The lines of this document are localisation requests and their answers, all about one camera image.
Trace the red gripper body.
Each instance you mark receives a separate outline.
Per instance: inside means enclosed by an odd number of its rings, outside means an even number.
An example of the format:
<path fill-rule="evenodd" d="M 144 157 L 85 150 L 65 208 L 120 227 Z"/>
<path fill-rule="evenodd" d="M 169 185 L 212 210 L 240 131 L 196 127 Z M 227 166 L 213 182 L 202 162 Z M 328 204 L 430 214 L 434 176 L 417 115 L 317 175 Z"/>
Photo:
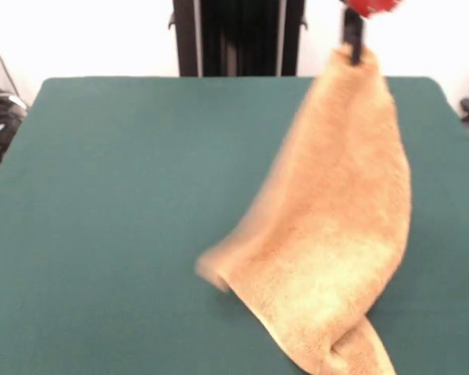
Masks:
<path fill-rule="evenodd" d="M 345 3 L 360 16 L 369 18 L 376 13 L 391 12 L 400 0 L 346 0 Z"/>

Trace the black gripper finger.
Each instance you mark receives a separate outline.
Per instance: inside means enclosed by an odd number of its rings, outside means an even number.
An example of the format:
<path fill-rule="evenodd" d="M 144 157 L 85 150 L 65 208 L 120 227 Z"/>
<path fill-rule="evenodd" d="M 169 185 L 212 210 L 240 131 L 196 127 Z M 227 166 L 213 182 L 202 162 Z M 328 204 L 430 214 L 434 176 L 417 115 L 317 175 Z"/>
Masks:
<path fill-rule="evenodd" d="M 342 42 L 351 44 L 351 37 L 353 35 L 353 21 L 354 11 L 347 7 L 343 13 L 343 24 L 342 24 Z"/>
<path fill-rule="evenodd" d="M 352 46 L 351 64 L 359 65 L 363 51 L 363 26 L 364 21 L 361 16 L 355 15 L 350 22 L 349 43 Z"/>

